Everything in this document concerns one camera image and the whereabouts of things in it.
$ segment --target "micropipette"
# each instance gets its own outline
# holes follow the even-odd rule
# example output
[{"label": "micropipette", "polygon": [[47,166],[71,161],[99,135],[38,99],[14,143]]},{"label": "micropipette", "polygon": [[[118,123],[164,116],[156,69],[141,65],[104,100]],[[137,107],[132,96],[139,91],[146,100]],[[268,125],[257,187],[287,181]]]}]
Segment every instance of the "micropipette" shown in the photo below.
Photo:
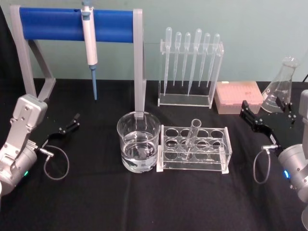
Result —
[{"label": "micropipette", "polygon": [[191,69],[191,76],[189,78],[187,95],[189,95],[189,92],[191,91],[191,88],[192,88],[194,68],[196,66],[196,58],[197,58],[198,49],[199,49],[199,46],[200,46],[201,36],[202,36],[202,30],[201,29],[197,29],[196,33],[194,35],[192,69]]},{"label": "micropipette", "polygon": [[210,78],[211,78],[211,75],[212,75],[212,70],[213,70],[214,60],[215,60],[215,54],[216,54],[216,50],[218,48],[219,40],[220,40],[220,35],[219,34],[215,34],[213,45],[212,45],[212,58],[211,58],[211,62],[210,62],[210,68],[208,70],[208,77],[207,77],[206,87],[208,87],[208,83],[210,82]]},{"label": "micropipette", "polygon": [[201,59],[201,66],[200,66],[200,76],[199,76],[199,84],[198,87],[200,86],[201,78],[203,75],[203,69],[204,69],[204,64],[205,64],[205,58],[207,54],[207,49],[210,43],[211,35],[209,33],[206,33],[204,35],[204,40],[203,40],[203,54],[202,54],[202,59]]},{"label": "micropipette", "polygon": [[183,61],[183,68],[182,68],[182,86],[184,82],[185,70],[186,70],[186,63],[187,63],[187,56],[188,56],[188,49],[191,44],[191,34],[189,32],[185,35],[185,42],[184,42],[184,61]]},{"label": "micropipette", "polygon": [[164,95],[167,89],[167,81],[168,81],[168,69],[169,69],[169,55],[170,55],[170,47],[171,47],[171,39],[172,39],[172,29],[171,27],[167,27],[166,29],[166,64],[165,64],[165,79],[164,79]]},{"label": "micropipette", "polygon": [[93,9],[90,7],[90,0],[83,0],[82,5],[84,8],[81,10],[83,35],[86,44],[87,61],[92,73],[93,94],[95,101],[97,100],[96,91],[96,64],[97,64],[97,52],[96,52],[96,38],[94,27]]},{"label": "micropipette", "polygon": [[174,54],[174,65],[173,65],[173,85],[175,83],[175,78],[177,76],[177,68],[178,68],[178,58],[179,58],[179,51],[181,46],[181,32],[177,32],[175,35],[175,54]]}]

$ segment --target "pink pipette tip box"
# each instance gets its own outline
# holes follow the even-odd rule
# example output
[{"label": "pink pipette tip box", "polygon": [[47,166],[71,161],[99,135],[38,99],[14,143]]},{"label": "pink pipette tip box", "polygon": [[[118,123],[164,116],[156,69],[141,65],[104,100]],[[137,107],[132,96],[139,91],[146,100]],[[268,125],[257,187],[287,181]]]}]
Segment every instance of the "pink pipette tip box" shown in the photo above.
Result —
[{"label": "pink pipette tip box", "polygon": [[263,103],[262,94],[254,81],[217,82],[214,98],[219,114],[240,114],[243,100],[257,114]]}]

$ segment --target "pipette stand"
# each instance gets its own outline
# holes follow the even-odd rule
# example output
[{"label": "pipette stand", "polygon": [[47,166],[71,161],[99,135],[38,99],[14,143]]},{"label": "pipette stand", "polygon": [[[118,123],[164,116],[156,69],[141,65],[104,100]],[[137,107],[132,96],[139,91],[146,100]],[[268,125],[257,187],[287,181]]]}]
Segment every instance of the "pipette stand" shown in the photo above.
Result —
[{"label": "pipette stand", "polygon": [[175,58],[175,46],[174,41],[172,41],[169,56],[169,69],[168,69],[168,82],[167,90],[164,95],[164,75],[165,75],[165,59],[166,59],[166,47],[163,40],[160,41],[160,80],[159,80],[159,90],[158,90],[158,106],[160,105],[181,105],[181,106],[201,106],[201,107],[212,107],[214,93],[216,88],[217,79],[219,76],[220,66],[224,54],[223,43],[218,44],[218,48],[214,53],[214,65],[210,78],[208,78],[208,69],[211,57],[213,55],[212,48],[213,44],[210,43],[206,53],[206,60],[204,65],[204,71],[202,74],[201,85],[198,86],[199,75],[200,75],[200,65],[202,55],[205,53],[202,45],[198,49],[198,54],[196,58],[195,72],[193,75],[193,84],[190,93],[188,94],[188,80],[190,79],[191,66],[193,59],[193,45],[190,43],[188,51],[188,60],[186,64],[186,71],[184,76],[184,85],[182,82],[182,67],[183,67],[183,57],[184,57],[184,42],[182,43],[179,51],[178,66],[176,72],[176,81],[173,85],[173,63]]},{"label": "pipette stand", "polygon": [[189,129],[161,126],[156,171],[191,169],[229,173],[232,148],[228,128],[200,128],[194,147],[186,152],[184,144]]},{"label": "pipette stand", "polygon": [[[26,93],[37,97],[29,54],[30,47],[45,77],[45,84],[38,98],[40,100],[49,98],[56,79],[43,57],[37,40],[84,41],[81,11],[80,9],[27,8],[19,5],[10,6],[10,11],[13,38]],[[134,44],[135,111],[144,111],[146,79],[142,10],[94,10],[94,22],[97,42]]]}]

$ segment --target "pipette rack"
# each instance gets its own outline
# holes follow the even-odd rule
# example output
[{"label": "pipette rack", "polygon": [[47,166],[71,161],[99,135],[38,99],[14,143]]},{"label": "pipette rack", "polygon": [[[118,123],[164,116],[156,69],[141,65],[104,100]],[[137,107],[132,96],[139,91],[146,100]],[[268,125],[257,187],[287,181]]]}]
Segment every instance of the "pipette rack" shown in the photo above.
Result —
[{"label": "pipette rack", "polygon": [[[188,59],[186,64],[186,71],[184,75],[184,84],[182,86],[182,68],[183,68],[183,59],[184,59],[184,39],[182,36],[179,56],[178,56],[178,65],[176,71],[176,80],[173,84],[173,73],[174,73],[174,59],[176,56],[176,49],[174,41],[172,40],[170,47],[170,56],[169,56],[169,68],[168,68],[168,81],[167,81],[167,90],[164,94],[164,77],[165,77],[165,62],[166,62],[166,46],[165,41],[161,39],[160,41],[160,80],[158,87],[158,106],[160,105],[181,105],[181,106],[202,106],[202,107],[212,107],[214,93],[216,88],[217,79],[219,76],[220,66],[224,54],[224,47],[222,41],[219,42],[218,48],[213,51],[214,44],[210,43],[207,51],[203,49],[202,41],[200,43],[197,58],[195,71],[193,75],[193,84],[188,95],[188,85],[191,74],[191,63],[193,59],[193,47],[194,43],[191,42],[188,50]],[[200,75],[200,66],[202,55],[206,52],[206,59],[204,65],[204,71],[202,74],[202,81],[200,86],[198,86],[199,75]],[[214,65],[211,72],[211,76],[208,76],[209,64],[212,58],[212,55],[215,56]]]},{"label": "pipette rack", "polygon": [[228,128],[200,128],[194,147],[186,152],[189,128],[161,126],[161,146],[156,171],[191,169],[229,173],[232,154]]}]

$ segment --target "black tablecloth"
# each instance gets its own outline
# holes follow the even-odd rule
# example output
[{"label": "black tablecloth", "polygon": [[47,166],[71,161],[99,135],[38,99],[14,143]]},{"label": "black tablecloth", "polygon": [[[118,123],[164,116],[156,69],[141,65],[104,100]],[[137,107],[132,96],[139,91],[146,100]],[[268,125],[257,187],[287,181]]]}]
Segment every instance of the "black tablecloth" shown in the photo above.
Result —
[{"label": "black tablecloth", "polygon": [[[267,83],[259,85],[263,90]],[[295,110],[304,89],[308,84],[293,83]],[[3,144],[16,100],[24,90],[3,80],[0,90]],[[268,182],[258,185],[253,180],[253,160],[260,146],[269,144],[264,135],[253,133],[238,115],[218,115],[215,105],[212,109],[157,107],[157,92],[157,81],[148,81],[145,110],[166,126],[189,127],[198,118],[203,127],[228,127],[233,150],[229,174],[127,171],[121,163],[116,124],[134,109],[133,82],[98,80],[95,103],[90,80],[58,80],[46,117],[60,123],[77,112],[81,115],[79,131],[61,145],[70,158],[69,175],[63,181],[48,179],[43,173],[46,157],[39,154],[29,174],[2,198],[0,231],[304,230],[305,204],[289,188],[275,155]],[[295,126],[303,131],[300,119]],[[257,167],[258,176],[264,177],[265,155]]]}]

